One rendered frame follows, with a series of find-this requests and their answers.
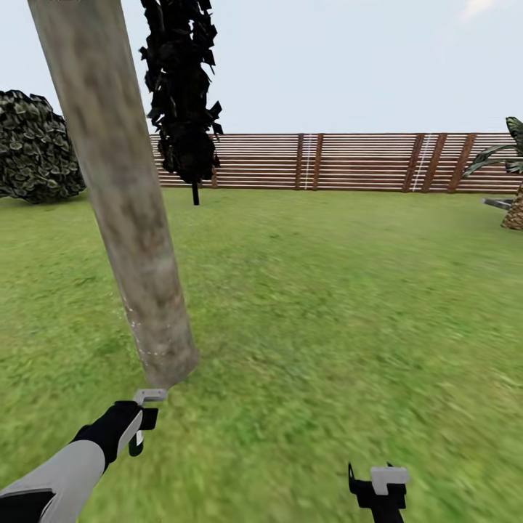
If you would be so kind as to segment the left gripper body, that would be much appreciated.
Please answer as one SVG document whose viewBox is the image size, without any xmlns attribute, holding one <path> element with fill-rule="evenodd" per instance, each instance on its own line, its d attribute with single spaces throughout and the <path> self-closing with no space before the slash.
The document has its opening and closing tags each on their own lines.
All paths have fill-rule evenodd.
<svg viewBox="0 0 523 523">
<path fill-rule="evenodd" d="M 143 412 L 142 422 L 140 423 L 137 431 L 142 430 L 153 430 L 153 427 L 156 426 L 156 418 L 158 414 L 157 408 L 141 408 Z"/>
</svg>

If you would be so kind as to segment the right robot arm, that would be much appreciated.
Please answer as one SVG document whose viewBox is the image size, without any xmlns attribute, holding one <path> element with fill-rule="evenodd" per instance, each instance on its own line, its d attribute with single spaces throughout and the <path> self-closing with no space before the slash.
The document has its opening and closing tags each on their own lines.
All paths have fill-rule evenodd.
<svg viewBox="0 0 523 523">
<path fill-rule="evenodd" d="M 357 495 L 360 508 L 373 511 L 375 523 L 403 523 L 401 508 L 405 508 L 405 484 L 410 473 L 404 467 L 371 467 L 372 481 L 355 480 L 348 464 L 349 490 Z"/>
</svg>

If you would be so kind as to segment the pesticide atomizer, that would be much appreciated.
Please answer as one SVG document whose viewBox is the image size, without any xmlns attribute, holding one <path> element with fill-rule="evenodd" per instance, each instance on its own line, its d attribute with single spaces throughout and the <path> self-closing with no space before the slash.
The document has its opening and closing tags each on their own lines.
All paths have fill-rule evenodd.
<svg viewBox="0 0 523 523">
<path fill-rule="evenodd" d="M 143 451 L 143 432 L 137 431 L 128 444 L 130 457 L 136 457 Z"/>
</svg>

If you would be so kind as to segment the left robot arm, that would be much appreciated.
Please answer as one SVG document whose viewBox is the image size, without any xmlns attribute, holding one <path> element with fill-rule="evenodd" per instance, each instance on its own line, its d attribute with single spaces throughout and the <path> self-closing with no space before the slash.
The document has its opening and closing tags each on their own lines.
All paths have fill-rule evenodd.
<svg viewBox="0 0 523 523">
<path fill-rule="evenodd" d="M 153 430 L 163 389 L 138 389 L 132 401 L 117 401 L 44 465 L 0 490 L 0 523 L 75 523 L 90 493 L 137 431 Z"/>
</svg>

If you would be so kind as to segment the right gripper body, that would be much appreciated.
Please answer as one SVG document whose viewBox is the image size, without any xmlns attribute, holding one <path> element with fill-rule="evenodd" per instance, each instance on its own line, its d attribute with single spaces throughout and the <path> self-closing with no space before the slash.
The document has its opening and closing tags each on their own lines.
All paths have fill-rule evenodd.
<svg viewBox="0 0 523 523">
<path fill-rule="evenodd" d="M 360 508 L 370 508 L 373 511 L 375 523 L 381 514 L 390 512 L 399 518 L 401 508 L 405 508 L 405 488 L 401 484 L 387 485 L 387 496 L 376 495 L 371 481 L 356 480 L 357 499 Z"/>
</svg>

